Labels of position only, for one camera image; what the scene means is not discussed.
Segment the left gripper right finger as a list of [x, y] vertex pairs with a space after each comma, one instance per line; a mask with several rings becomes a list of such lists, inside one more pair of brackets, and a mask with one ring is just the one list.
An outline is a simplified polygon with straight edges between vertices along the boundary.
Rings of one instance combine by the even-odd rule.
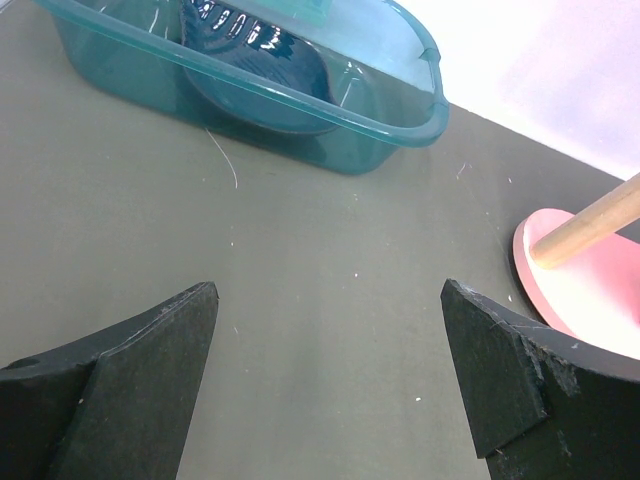
[[440, 299], [474, 448], [491, 478], [638, 478], [638, 360], [453, 279]]

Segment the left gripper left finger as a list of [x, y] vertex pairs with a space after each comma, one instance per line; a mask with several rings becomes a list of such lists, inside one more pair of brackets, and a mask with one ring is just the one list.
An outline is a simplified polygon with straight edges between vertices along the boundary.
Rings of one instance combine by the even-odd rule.
[[2, 478], [176, 478], [218, 306], [197, 283], [3, 367]]

